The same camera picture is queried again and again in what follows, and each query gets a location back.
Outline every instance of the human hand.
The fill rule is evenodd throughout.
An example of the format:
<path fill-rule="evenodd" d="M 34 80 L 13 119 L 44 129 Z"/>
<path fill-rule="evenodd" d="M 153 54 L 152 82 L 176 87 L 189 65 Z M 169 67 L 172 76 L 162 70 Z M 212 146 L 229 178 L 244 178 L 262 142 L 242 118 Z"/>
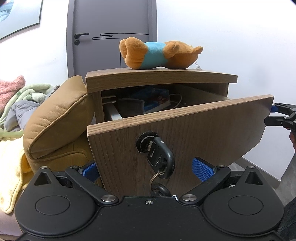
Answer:
<path fill-rule="evenodd" d="M 291 131 L 291 132 L 290 132 L 290 135 L 289 135 L 289 138 L 290 138 L 290 140 L 291 140 L 291 142 L 292 142 L 292 144 L 293 144 L 294 151 L 295 151 L 295 153 L 296 153 L 296 133 L 293 132 L 293 131 Z"/>

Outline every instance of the yellow blanket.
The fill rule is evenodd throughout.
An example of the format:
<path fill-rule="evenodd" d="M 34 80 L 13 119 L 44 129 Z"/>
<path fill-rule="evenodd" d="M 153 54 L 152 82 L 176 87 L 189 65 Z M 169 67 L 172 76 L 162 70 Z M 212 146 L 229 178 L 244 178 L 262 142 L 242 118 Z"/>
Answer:
<path fill-rule="evenodd" d="M 0 141 L 0 209 L 13 211 L 18 193 L 25 189 L 33 177 L 22 144 L 18 139 Z"/>

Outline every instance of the gray blanket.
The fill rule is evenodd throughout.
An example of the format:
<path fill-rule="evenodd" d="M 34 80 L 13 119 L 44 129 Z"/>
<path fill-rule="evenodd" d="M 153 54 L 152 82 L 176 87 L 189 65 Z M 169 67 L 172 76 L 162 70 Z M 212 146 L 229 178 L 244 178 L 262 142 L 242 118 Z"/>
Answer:
<path fill-rule="evenodd" d="M 38 106 L 40 106 L 39 103 L 29 100 L 20 100 L 14 103 L 4 122 L 5 131 L 24 130 L 29 118 Z"/>

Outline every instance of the drawer front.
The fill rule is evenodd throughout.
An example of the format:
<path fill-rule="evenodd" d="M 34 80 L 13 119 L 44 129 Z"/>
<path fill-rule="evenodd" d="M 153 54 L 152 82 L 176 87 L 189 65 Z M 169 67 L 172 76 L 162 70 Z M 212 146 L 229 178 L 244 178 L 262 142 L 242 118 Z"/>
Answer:
<path fill-rule="evenodd" d="M 147 154 L 136 149 L 137 138 L 157 132 L 175 156 L 169 179 L 156 178 L 173 195 L 198 184 L 192 160 L 199 156 L 213 165 L 230 165 L 256 146 L 265 129 L 273 96 L 225 100 L 166 110 L 88 126 L 88 138 L 104 187 L 121 197 L 149 195 L 154 175 Z"/>

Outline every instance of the plush toy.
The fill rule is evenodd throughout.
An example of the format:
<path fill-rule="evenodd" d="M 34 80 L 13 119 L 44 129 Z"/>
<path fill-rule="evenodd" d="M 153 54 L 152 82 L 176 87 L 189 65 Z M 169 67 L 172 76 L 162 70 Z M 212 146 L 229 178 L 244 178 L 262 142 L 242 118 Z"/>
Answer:
<path fill-rule="evenodd" d="M 203 47 L 193 48 L 180 41 L 143 43 L 129 37 L 120 41 L 119 50 L 126 65 L 132 69 L 186 69 L 197 60 Z"/>

